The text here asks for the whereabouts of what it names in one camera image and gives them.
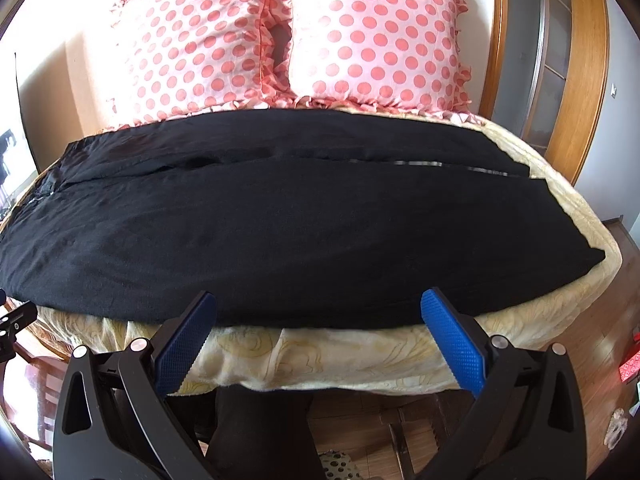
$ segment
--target patterned bed sheet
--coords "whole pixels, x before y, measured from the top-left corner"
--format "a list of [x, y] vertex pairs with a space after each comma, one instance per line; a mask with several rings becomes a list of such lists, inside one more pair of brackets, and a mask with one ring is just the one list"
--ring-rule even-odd
[[[411, 114], [393, 117], [437, 121]], [[527, 164], [533, 178], [544, 178], [590, 245], [606, 253], [605, 259], [580, 279], [535, 300], [477, 318], [490, 335], [500, 333], [515, 346], [539, 349], [609, 286], [622, 264], [620, 250], [580, 194], [521, 139], [490, 121], [482, 126], [457, 121], [456, 125], [482, 131], [511, 158]], [[80, 344], [95, 352], [121, 350], [137, 337], [151, 337], [156, 329], [46, 307], [39, 307], [38, 320], [31, 327], [43, 343], [66, 355]], [[178, 394], [199, 394], [235, 383], [255, 390], [349, 388], [396, 395], [457, 387], [425, 326], [376, 331], [215, 328]]]

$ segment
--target polka dot pillow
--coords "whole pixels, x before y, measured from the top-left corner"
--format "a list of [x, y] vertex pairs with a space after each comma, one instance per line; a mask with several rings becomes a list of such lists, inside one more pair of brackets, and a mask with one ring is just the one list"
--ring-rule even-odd
[[312, 103], [466, 111], [463, 0], [291, 0], [291, 91]]
[[116, 98], [121, 124], [274, 97], [266, 0], [122, 1], [116, 31], [131, 79]]

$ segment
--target blue textured pad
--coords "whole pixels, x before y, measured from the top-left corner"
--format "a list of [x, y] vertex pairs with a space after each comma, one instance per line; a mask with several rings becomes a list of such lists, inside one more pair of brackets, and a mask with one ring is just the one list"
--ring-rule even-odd
[[471, 391], [477, 399], [486, 379], [482, 355], [433, 290], [422, 295], [420, 311], [460, 388]]
[[177, 392], [216, 324], [216, 298], [205, 294], [156, 359], [156, 392]]

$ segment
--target black pants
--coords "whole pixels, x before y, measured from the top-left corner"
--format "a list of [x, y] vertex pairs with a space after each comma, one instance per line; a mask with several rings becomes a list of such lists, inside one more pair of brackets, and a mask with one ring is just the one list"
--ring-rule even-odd
[[[168, 397], [167, 404], [194, 442], [194, 427], [207, 422], [203, 419], [210, 418], [213, 404], [215, 431], [206, 460], [224, 480], [325, 480], [306, 422], [311, 400], [310, 392], [255, 392], [235, 385], [203, 396]], [[155, 462], [140, 440], [145, 439], [126, 396], [117, 396], [117, 401], [127, 430], [137, 441], [136, 453]]]

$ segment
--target silver screw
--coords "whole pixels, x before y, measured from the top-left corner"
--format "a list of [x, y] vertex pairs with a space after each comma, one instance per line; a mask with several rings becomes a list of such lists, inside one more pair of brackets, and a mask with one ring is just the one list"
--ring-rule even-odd
[[87, 352], [87, 348], [86, 348], [86, 346], [84, 346], [84, 345], [77, 346], [77, 347], [74, 349], [74, 357], [75, 357], [76, 359], [79, 359], [79, 358], [81, 358], [81, 357], [84, 357], [84, 356], [86, 355], [86, 352]]
[[566, 354], [566, 348], [562, 343], [553, 343], [551, 345], [551, 349], [554, 351], [555, 354], [558, 354], [558, 355]]
[[494, 335], [491, 338], [491, 344], [500, 350], [504, 350], [509, 346], [509, 340], [503, 335]]
[[129, 346], [134, 352], [142, 352], [146, 348], [147, 342], [143, 337], [134, 339]]

